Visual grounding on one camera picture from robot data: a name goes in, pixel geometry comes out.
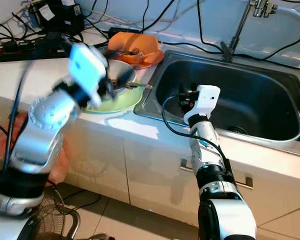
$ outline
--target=kitchen counter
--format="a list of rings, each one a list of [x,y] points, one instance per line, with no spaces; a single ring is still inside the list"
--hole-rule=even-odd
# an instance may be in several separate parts
[[[162,46],[163,51],[167,49],[182,51],[184,48],[167,45]],[[212,57],[211,55],[190,48],[187,48],[187,52],[203,57]],[[37,97],[48,94],[52,86],[54,86],[60,78],[68,74],[67,62],[67,58],[36,61],[28,73],[22,91],[21,102],[30,104]],[[300,71],[297,70],[239,58],[235,58],[234,62],[292,73],[297,75],[300,79]],[[9,100],[14,98],[16,86],[24,65],[24,61],[0,63],[1,98]],[[142,83],[147,83],[155,69],[156,66],[138,70],[137,80]],[[161,121],[134,114],[133,108],[109,114],[82,113],[79,117],[79,123],[87,125],[103,134],[151,143],[154,146],[172,148],[176,153],[178,151],[184,152],[186,149],[189,152],[189,156],[191,155],[189,140],[187,138],[174,135]],[[182,130],[181,126],[175,125],[174,128],[179,131]],[[282,179],[290,183],[296,181],[296,183],[300,184],[300,156],[298,155],[224,136],[220,136],[220,146],[236,169],[249,171],[252,174],[258,174],[268,178]]]

